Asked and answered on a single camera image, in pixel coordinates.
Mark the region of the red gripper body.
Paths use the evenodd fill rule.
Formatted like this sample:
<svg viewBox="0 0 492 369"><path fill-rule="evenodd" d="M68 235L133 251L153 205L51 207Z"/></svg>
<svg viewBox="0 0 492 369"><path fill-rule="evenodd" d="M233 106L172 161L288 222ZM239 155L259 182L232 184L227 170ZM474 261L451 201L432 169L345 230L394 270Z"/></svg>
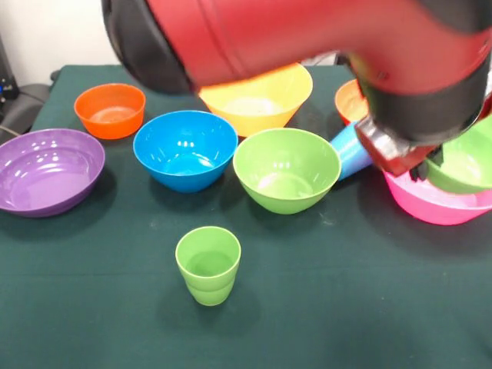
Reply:
<svg viewBox="0 0 492 369"><path fill-rule="evenodd" d="M376 126L372 117L365 117L354 126L359 142L379 169L399 177L425 163L427 155L439 146L419 146L393 137Z"/></svg>

